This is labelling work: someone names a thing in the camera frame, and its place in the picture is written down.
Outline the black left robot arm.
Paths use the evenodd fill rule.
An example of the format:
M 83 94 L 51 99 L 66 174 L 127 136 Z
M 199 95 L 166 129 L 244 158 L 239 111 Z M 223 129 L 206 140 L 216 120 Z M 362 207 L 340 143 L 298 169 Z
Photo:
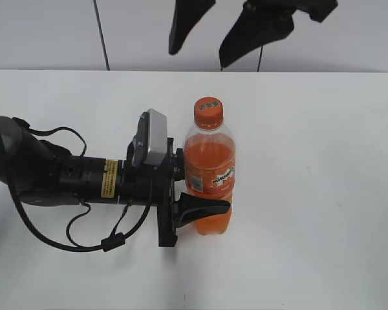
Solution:
M 0 116 L 0 181 L 7 185 L 28 230 L 47 245 L 74 253 L 107 252 L 122 246 L 130 233 L 113 229 L 94 246 L 62 244 L 34 227 L 24 205 L 141 205 L 144 216 L 156 207 L 161 247 L 176 244 L 178 228 L 229 211 L 228 201 L 186 193 L 175 196 L 175 182 L 185 178 L 183 152 L 173 148 L 167 118 L 154 109 L 140 115 L 124 160 L 75 156 L 47 141 L 49 135 L 50 131 L 34 130 L 23 119 Z

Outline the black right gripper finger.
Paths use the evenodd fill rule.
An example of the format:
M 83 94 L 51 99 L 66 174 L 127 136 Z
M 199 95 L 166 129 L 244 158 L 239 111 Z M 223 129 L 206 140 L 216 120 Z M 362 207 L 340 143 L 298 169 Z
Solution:
M 292 6 L 246 1 L 242 12 L 219 48 L 221 68 L 226 68 L 251 51 L 286 39 L 294 30 Z
M 169 33 L 169 54 L 178 54 L 189 33 L 216 0 L 176 0 Z

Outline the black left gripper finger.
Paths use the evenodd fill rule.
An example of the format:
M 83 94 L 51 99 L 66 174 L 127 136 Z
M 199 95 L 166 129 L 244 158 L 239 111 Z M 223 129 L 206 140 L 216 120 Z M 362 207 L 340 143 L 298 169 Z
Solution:
M 230 202 L 228 201 L 200 198 L 181 193 L 176 202 L 176 228 L 210 216 L 226 214 L 229 209 Z
M 178 148 L 174 154 L 175 161 L 175 180 L 185 179 L 185 163 L 184 163 L 184 151 L 182 148 Z

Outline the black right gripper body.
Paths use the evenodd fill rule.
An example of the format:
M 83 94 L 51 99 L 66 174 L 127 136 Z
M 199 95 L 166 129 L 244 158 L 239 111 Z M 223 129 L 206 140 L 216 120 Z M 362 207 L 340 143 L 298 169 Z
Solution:
M 338 7 L 335 0 L 256 0 L 245 1 L 243 8 L 266 17 L 290 17 L 297 10 L 322 23 Z

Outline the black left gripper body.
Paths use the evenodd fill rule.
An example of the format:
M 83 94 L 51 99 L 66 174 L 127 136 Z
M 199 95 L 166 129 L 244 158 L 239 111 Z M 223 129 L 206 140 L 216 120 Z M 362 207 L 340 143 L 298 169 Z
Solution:
M 127 233 L 125 239 L 131 237 L 147 218 L 151 207 L 156 207 L 158 227 L 158 245 L 174 247 L 177 242 L 176 228 L 173 219 L 175 203 L 175 174 L 178 171 L 176 155 L 173 153 L 173 138 L 167 139 L 167 152 L 159 166 L 141 164 L 132 166 L 132 157 L 136 154 L 133 144 L 127 148 L 121 175 L 120 203 L 144 206 L 144 211 Z

